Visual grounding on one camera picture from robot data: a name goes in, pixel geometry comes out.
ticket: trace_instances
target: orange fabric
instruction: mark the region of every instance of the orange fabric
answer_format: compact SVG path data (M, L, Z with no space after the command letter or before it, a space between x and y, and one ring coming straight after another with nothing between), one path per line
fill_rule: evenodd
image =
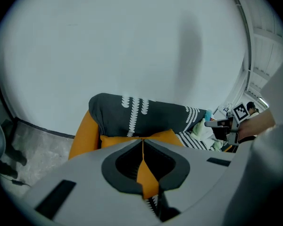
M72 143L69 157L71 159L83 153L98 149L99 126L91 117L89 111L85 114Z
M100 136L102 140L102 148L112 146L118 143L131 141L134 139L154 139L157 141L170 143L173 145L183 146L180 140L177 138L175 133L170 129L167 131L155 133L150 137L107 137ZM142 185L143 198L148 199L156 194L158 194L158 181L155 179L154 175L151 173L146 162L142 160L141 165L138 169L137 182Z

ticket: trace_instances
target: white pattern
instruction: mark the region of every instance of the white pattern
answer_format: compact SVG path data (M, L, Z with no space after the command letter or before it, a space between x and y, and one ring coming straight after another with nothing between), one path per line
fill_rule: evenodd
M124 108L129 108L129 104L130 104L130 97L122 96L122 106Z
M190 121L189 121L189 123L187 124L187 126L184 128L184 132L190 127L190 124L192 123L192 118L194 117L194 114L195 114L195 112L196 112L196 110L194 109L194 108L189 108L190 109L190 113L191 113L191 111L193 111L192 112L192 117L190 118Z
M181 137L179 134L175 134L177 136L177 138L180 140L181 144L184 145L183 141L181 140Z
M199 145L199 149L202 149L203 150L203 146L202 146L202 143L200 142L200 141L198 141L198 140L196 140L196 139L194 139L194 138L191 138L193 141L194 141L194 143L197 145Z
M179 133L179 135L181 136L181 138L184 140L184 142L186 143L186 145L189 145L190 143L187 141L187 139L184 137L183 133Z
M185 123L188 123L190 121L190 118L191 118L191 115L192 115L192 111L193 111L193 109L191 107L188 107L188 110L189 110L189 115L188 115L188 118L185 121Z
M146 115L148 113L149 100L142 100L141 113Z
M185 137L189 141L189 143L190 143L192 148L200 149L199 146L193 140L190 140L190 136L189 135L187 135L186 133L183 133L182 137Z
M146 202L147 206L150 208L150 210L155 214L153 208L151 207L151 204L150 204L149 200L146 199L145 202Z
M129 131L128 131L127 137L132 137L134 134L139 104L140 104L140 100L138 98L133 98L131 117L130 117L130 122L129 122Z
M199 109L195 109L195 117L194 117L194 119L193 119L193 122L196 121L196 118L197 118L197 116L198 116L198 112L199 112Z
M154 201L155 206L157 207L158 194L154 195L154 196L152 197L152 199L153 199L153 201Z
M186 133L183 133L183 135L188 139L188 141L190 142L191 145L194 145L193 148L197 147L198 149L200 149L197 144L192 140L192 138L190 138L189 135L187 135Z

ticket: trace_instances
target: floor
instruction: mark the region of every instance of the floor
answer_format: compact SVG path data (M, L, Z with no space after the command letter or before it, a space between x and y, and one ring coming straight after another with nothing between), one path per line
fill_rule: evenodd
M22 166L6 155L2 157L2 161L17 170L17 180L32 186L68 160L72 142L73 139L55 136L19 122L13 147L23 153L27 158L27 164ZM3 188L15 196L22 197L29 190L29 186L14 185L4 177L0 177L0 180Z

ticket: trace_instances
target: white cloth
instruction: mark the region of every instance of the white cloth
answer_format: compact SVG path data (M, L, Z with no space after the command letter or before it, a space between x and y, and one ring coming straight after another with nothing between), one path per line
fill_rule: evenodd
M213 135L213 130L211 127L206 127L204 125L205 119L202 119L200 122L198 122L191 132L191 137L198 140L198 141L204 141Z
M259 115L259 113L258 112L253 113L248 119L253 118L256 115Z

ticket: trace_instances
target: human hand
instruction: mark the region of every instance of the human hand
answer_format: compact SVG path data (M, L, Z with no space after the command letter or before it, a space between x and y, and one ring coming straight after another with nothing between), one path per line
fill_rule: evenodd
M273 115L267 109L261 114L243 121L238 128L238 140L245 137L259 135L261 132L275 125Z

